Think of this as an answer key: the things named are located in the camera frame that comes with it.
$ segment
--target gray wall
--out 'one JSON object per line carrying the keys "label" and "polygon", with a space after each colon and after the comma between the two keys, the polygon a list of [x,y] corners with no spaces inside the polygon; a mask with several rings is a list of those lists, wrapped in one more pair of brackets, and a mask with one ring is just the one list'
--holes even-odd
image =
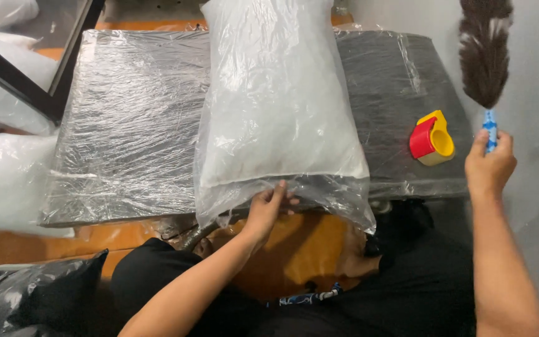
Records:
{"label": "gray wall", "polygon": [[[515,137],[519,165],[505,190],[505,207],[517,241],[539,289],[539,0],[514,0],[515,24],[509,48],[508,85],[498,104],[499,127]],[[455,0],[349,0],[349,10],[364,29],[392,29],[433,39],[474,129],[479,107],[462,93]]]}

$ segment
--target white packaging material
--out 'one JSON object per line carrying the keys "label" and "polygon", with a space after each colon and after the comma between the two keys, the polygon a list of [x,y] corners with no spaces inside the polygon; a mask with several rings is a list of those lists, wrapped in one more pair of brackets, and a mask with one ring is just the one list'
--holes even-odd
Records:
{"label": "white packaging material", "polygon": [[0,0],[0,27],[34,19],[38,14],[35,0]]}
{"label": "white packaging material", "polygon": [[[0,40],[0,54],[44,90],[49,90],[57,62]],[[0,87],[0,123],[37,135],[50,135],[53,123]]]}
{"label": "white packaging material", "polygon": [[50,236],[71,236],[69,229],[38,226],[45,200],[46,170],[57,136],[0,134],[0,230]]}
{"label": "white packaging material", "polygon": [[0,32],[0,41],[7,42],[18,46],[22,49],[31,50],[35,43],[38,42],[36,38],[27,37],[18,34],[9,34]]}
{"label": "white packaging material", "polygon": [[211,0],[210,89],[195,154],[199,224],[287,179],[372,232],[369,169],[330,24],[333,0]]}

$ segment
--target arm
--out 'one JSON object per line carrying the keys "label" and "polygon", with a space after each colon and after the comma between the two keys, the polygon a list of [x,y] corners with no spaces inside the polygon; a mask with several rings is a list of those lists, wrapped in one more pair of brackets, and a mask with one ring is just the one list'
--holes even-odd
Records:
{"label": "arm", "polygon": [[539,301],[504,215],[503,188],[517,164],[513,139],[498,133],[484,155],[482,130],[465,162],[473,207],[474,291],[477,336],[539,336]]}
{"label": "arm", "polygon": [[255,195],[242,232],[161,289],[128,321],[119,337],[187,335],[221,290],[265,244],[283,199],[298,203],[290,193],[284,198],[285,191],[282,180],[274,190]]}

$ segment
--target hand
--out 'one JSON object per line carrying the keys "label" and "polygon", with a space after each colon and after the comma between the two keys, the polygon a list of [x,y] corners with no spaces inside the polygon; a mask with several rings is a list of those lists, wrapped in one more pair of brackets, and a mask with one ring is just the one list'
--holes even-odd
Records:
{"label": "hand", "polygon": [[485,155],[487,144],[488,132],[482,129],[475,136],[473,147],[465,160],[465,174],[472,199],[500,199],[517,165],[517,159],[513,156],[513,137],[508,133],[498,131],[498,146]]}
{"label": "hand", "polygon": [[299,203],[294,195],[294,192],[286,193],[285,180],[281,180],[274,189],[255,194],[251,202],[249,218],[241,234],[254,240],[257,249],[265,245],[275,221],[278,219],[280,207],[286,206],[289,215],[295,213],[288,209],[288,206]]}

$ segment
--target red tape dispenser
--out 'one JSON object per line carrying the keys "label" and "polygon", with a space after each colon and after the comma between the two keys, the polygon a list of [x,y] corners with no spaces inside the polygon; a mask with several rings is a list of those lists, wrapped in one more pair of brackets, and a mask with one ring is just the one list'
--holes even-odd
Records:
{"label": "red tape dispenser", "polygon": [[411,134],[411,154],[422,164],[434,166],[454,157],[453,138],[446,130],[446,119],[437,110],[420,119]]}

